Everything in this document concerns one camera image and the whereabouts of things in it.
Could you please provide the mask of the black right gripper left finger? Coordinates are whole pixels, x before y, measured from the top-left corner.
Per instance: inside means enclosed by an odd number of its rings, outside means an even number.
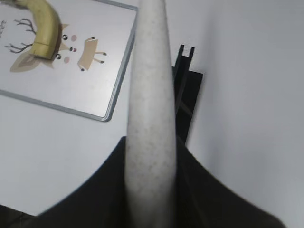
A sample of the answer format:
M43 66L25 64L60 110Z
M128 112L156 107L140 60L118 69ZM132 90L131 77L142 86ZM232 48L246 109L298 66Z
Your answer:
M16 218L0 209L2 228L125 228L125 137L78 189L37 216Z

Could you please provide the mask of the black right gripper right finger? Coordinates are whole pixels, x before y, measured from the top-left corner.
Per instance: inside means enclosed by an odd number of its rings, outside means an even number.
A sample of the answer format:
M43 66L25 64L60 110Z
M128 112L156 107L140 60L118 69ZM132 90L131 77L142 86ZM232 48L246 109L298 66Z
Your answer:
M283 228L272 214L244 200L209 173L177 138L176 227Z

